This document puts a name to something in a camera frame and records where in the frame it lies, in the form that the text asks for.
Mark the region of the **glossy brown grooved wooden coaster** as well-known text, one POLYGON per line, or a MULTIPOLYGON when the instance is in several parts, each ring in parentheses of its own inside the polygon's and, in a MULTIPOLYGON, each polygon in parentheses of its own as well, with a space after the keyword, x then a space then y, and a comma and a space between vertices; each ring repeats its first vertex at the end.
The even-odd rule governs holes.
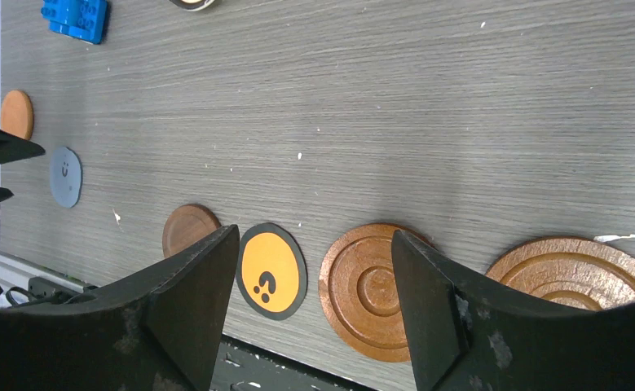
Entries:
POLYGON ((486 276, 534 297, 583 310, 635 302, 635 258, 591 239, 528 241, 499 257, 486 276))

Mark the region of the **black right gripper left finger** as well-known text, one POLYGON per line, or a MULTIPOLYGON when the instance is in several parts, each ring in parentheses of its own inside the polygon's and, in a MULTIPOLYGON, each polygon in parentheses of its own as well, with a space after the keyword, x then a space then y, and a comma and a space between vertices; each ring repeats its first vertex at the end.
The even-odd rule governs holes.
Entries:
POLYGON ((0 390, 207 390, 239 247, 223 226, 67 301, 0 309, 0 390))

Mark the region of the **plain orange round coaster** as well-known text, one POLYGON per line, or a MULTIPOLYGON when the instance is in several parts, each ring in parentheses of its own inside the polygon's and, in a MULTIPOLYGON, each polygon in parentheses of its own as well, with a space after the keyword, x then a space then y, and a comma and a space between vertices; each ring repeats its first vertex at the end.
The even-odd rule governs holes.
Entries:
POLYGON ((0 129, 24 140, 33 134, 33 105, 22 90, 9 91, 1 104, 0 129))

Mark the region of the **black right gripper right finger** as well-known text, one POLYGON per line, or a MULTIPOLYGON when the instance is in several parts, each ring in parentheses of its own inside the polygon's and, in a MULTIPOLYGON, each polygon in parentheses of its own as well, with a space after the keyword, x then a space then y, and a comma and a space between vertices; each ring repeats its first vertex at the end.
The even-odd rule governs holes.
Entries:
POLYGON ((635 390, 635 302, 589 311, 509 288, 396 231, 419 390, 635 390))

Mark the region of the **dark brown wooden coaster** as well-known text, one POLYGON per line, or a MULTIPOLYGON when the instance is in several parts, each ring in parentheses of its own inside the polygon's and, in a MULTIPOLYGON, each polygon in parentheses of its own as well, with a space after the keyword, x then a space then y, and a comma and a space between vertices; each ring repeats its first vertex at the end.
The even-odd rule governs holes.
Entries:
POLYGON ((178 207, 169 215, 162 232, 164 258, 180 253, 214 233, 220 226, 216 216, 203 205, 185 204, 178 207))

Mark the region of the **blue smiley foam coaster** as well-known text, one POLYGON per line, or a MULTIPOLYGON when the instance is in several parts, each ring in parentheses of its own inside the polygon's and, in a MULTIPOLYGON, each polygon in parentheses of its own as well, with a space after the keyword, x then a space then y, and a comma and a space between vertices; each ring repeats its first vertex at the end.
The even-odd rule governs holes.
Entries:
POLYGON ((79 201, 82 189, 82 164, 67 147, 57 147, 49 164, 51 194, 61 207, 70 209, 79 201))

